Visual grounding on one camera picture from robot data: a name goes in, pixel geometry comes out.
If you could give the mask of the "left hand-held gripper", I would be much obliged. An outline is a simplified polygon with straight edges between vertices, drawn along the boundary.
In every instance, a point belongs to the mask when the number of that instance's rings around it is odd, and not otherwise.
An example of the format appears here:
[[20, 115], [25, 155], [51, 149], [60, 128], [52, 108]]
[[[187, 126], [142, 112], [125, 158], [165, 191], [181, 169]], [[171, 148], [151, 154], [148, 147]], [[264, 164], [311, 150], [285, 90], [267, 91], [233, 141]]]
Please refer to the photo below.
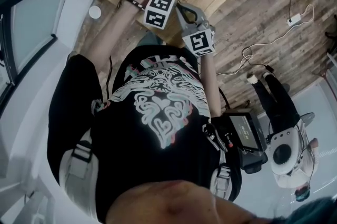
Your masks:
[[135, 0], [128, 1], [144, 11], [145, 25], [163, 30], [177, 0], [149, 0], [146, 5]]

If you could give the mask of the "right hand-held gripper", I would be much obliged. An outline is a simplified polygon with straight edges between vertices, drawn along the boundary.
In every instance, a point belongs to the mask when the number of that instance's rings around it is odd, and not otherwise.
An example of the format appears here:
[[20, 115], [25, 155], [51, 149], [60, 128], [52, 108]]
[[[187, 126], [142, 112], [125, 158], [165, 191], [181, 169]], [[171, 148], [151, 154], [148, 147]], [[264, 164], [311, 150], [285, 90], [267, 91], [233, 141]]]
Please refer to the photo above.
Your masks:
[[177, 3], [176, 13], [182, 29], [182, 39], [196, 57], [215, 52], [215, 27], [204, 12], [189, 3]]

